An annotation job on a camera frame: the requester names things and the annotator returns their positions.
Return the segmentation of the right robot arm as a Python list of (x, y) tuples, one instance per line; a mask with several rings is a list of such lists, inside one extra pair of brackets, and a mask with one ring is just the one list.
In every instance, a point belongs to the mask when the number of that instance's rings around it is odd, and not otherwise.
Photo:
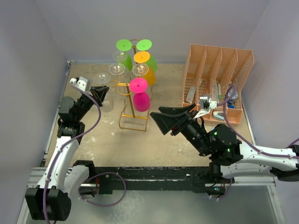
[(207, 175), (210, 181), (246, 175), (275, 176), (283, 182), (299, 180), (298, 145), (282, 149), (255, 146), (240, 140), (236, 132), (225, 124), (218, 124), (207, 132), (203, 116), (194, 107), (161, 106), (150, 116), (162, 134), (176, 136), (181, 133), (200, 156), (209, 158)]

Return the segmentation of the clear glass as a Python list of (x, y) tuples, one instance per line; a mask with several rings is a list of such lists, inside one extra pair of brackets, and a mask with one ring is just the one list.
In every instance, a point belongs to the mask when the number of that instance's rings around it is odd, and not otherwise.
[(110, 74), (119, 76), (125, 72), (125, 66), (122, 63), (113, 63), (109, 66), (108, 70)]
[(93, 77), (93, 81), (97, 84), (95, 89), (100, 91), (103, 112), (111, 112), (114, 108), (114, 98), (109, 87), (110, 79), (111, 77), (107, 73), (98, 73)]
[(133, 66), (132, 72), (137, 77), (144, 77), (149, 71), (149, 67), (145, 63), (137, 63)]
[(128, 57), (128, 54), (125, 51), (117, 50), (112, 54), (112, 58), (118, 62), (123, 63)]

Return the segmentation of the yellow plastic goblet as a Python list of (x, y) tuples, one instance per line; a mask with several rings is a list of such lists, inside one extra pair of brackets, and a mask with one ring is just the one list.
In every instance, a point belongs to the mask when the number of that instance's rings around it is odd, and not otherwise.
[(136, 64), (132, 68), (132, 72), (137, 77), (144, 78), (148, 85), (153, 86), (156, 82), (153, 69), (148, 65), (150, 53), (147, 51), (139, 51), (134, 55)]

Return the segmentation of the large green wine glass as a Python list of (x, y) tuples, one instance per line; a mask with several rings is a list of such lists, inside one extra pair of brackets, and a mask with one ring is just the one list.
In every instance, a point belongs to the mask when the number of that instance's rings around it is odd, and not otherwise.
[(149, 39), (142, 39), (136, 44), (138, 52), (134, 55), (134, 60), (136, 63), (145, 63), (154, 72), (157, 71), (157, 62), (152, 54), (148, 50), (152, 47), (152, 42)]

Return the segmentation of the pink plastic goblet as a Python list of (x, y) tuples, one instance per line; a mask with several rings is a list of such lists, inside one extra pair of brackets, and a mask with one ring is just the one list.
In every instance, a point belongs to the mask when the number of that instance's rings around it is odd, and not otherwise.
[(145, 112), (150, 108), (150, 98), (146, 90), (148, 83), (144, 78), (135, 78), (129, 84), (130, 90), (133, 92), (133, 104), (137, 111)]

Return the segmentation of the orange plastic desk organizer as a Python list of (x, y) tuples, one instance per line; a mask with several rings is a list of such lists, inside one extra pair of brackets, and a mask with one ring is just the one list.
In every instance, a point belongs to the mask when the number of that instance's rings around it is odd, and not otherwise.
[(218, 106), (203, 118), (211, 123), (225, 123), (212, 117), (213, 111), (221, 111), (226, 112), (232, 125), (239, 125), (243, 114), (241, 91), (253, 63), (254, 56), (251, 50), (190, 45), (183, 73), (182, 105), (190, 105), (186, 102), (186, 97), (191, 86), (196, 87), (192, 103), (196, 104), (196, 110), (200, 110), (201, 96), (208, 94), (212, 100), (220, 103), (224, 100), (228, 88), (234, 84), (238, 99), (235, 102), (229, 101), (226, 106)]

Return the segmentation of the round blue tin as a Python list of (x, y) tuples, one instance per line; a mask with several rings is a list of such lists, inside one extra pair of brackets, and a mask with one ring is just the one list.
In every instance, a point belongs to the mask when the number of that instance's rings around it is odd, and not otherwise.
[(238, 99), (238, 92), (237, 91), (236, 92), (230, 91), (229, 95), (231, 96), (230, 101), (232, 101), (232, 102), (235, 102)]

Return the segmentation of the small green wine glass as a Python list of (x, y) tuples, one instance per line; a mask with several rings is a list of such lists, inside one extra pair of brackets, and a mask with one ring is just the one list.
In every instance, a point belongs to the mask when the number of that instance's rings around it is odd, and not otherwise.
[(120, 39), (116, 43), (116, 48), (122, 53), (124, 53), (124, 59), (122, 60), (122, 63), (125, 66), (125, 68), (131, 71), (133, 68), (133, 64), (131, 56), (128, 53), (128, 51), (132, 49), (131, 41), (127, 39)]

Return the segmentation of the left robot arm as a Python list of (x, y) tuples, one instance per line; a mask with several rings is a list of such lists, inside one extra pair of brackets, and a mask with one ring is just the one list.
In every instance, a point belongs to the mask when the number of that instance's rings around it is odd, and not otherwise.
[(96, 178), (92, 161), (79, 162), (68, 173), (69, 164), (82, 137), (88, 133), (82, 118), (93, 105), (102, 107), (109, 90), (107, 86), (91, 87), (81, 91), (74, 100), (63, 97), (58, 104), (57, 142), (48, 167), (35, 187), (27, 188), (25, 199), (33, 220), (65, 221), (71, 211), (71, 200), (81, 183), (91, 183)]

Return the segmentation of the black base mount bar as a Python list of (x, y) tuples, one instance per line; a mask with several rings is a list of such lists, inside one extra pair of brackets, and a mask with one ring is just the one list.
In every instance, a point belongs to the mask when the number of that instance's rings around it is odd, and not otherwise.
[(86, 184), (98, 188), (98, 194), (115, 190), (191, 191), (193, 193), (225, 193), (224, 187), (235, 182), (222, 177), (220, 166), (208, 167), (97, 167), (93, 161), (77, 160), (73, 164), (88, 167)]

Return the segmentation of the white blue tape dispenser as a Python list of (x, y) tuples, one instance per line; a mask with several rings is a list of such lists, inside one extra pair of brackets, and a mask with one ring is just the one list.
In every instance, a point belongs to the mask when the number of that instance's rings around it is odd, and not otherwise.
[(224, 114), (221, 111), (213, 111), (212, 117), (219, 121), (224, 121)]

